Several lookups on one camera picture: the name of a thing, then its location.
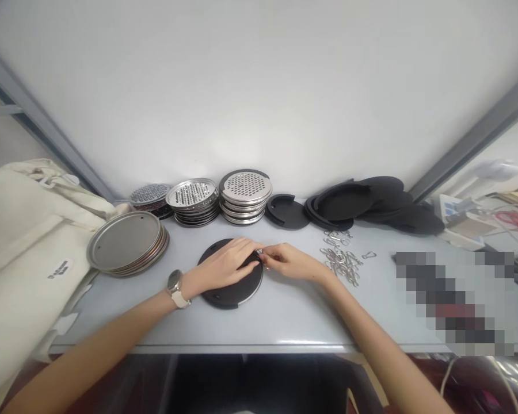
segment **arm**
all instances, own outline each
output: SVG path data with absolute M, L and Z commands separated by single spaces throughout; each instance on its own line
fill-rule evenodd
M 389 399 L 404 414 L 453 414 L 417 366 L 319 261 L 284 243 L 263 249 L 261 260 L 285 276 L 318 283 L 329 295 Z
M 234 239 L 182 277 L 181 293 L 190 299 L 232 285 L 258 262 L 238 267 L 262 245 Z M 25 386 L 3 413 L 61 413 L 113 368 L 157 322 L 177 309 L 166 290 L 143 301 L 48 365 Z M 191 307 L 184 312 L 191 312 Z

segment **metal shelf frame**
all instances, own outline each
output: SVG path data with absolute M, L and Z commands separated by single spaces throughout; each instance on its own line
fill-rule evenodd
M 415 202 L 428 198 L 517 122 L 518 83 L 410 189 Z
M 0 59 L 0 116 L 12 116 L 88 190 L 115 202 L 113 193 Z

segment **stack of metal lids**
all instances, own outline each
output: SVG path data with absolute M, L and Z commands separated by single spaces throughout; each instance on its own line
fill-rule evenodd
M 257 170 L 237 170 L 223 177 L 219 185 L 223 217 L 238 225 L 258 222 L 272 194 L 269 176 Z
M 131 204 L 135 210 L 147 211 L 160 220 L 173 215 L 165 196 L 170 187 L 166 184 L 149 184 L 140 187 L 131 194 Z
M 115 277 L 138 274 L 152 266 L 169 244 L 169 233 L 148 212 L 131 212 L 104 224 L 92 237 L 86 256 L 92 267 Z
M 219 214 L 219 192 L 207 178 L 193 178 L 175 185 L 167 193 L 174 219 L 184 227 L 201 227 Z

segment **watch face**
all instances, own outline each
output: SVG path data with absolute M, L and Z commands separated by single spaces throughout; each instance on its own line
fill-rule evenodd
M 169 276 L 169 280 L 167 281 L 167 290 L 171 291 L 176 289 L 178 283 L 180 282 L 180 277 L 182 276 L 182 272 L 180 270 L 175 270 Z

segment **white cloth bag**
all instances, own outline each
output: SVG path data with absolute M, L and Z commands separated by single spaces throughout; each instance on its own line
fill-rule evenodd
M 86 247 L 116 210 L 50 160 L 0 168 L 0 386 L 89 271 Z

